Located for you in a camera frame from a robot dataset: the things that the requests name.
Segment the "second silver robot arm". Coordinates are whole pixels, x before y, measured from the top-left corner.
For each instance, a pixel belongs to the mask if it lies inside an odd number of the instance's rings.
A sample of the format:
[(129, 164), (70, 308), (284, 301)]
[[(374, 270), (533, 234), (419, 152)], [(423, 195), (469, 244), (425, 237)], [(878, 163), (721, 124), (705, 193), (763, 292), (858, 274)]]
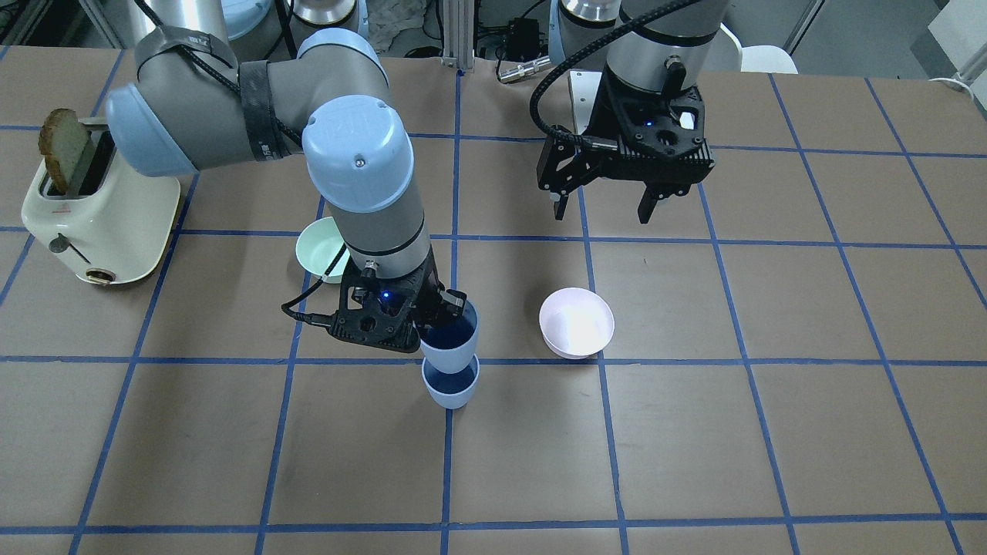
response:
[[(704, 134), (696, 84), (725, 17), (723, 1), (570, 1), (551, 14), (558, 38), (582, 39), (532, 92), (532, 122), (546, 134), (538, 186), (565, 215), (570, 195), (592, 180), (637, 180), (638, 221), (656, 204), (684, 196), (715, 161)], [(540, 112), (554, 81), (603, 54), (601, 81), (585, 130), (547, 124)], [(457, 348), (477, 325), (467, 296), (437, 271), (415, 157), (402, 120), (383, 99), (349, 95), (313, 113), (303, 131), (308, 172), (328, 201), (350, 259), (334, 314), (298, 314), (334, 338), (381, 350)]]

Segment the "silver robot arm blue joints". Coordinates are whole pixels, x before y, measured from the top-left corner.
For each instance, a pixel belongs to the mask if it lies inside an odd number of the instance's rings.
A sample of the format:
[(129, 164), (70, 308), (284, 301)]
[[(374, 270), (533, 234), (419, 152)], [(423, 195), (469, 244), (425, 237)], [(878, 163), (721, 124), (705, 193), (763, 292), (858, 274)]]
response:
[(136, 81), (109, 92), (123, 157), (149, 177), (305, 156), (350, 257), (378, 277), (422, 266), (429, 231), (413, 145), (392, 108), (374, 49), (349, 29), (321, 29), (295, 59), (239, 61), (218, 1), (152, 1), (160, 24), (133, 17)]

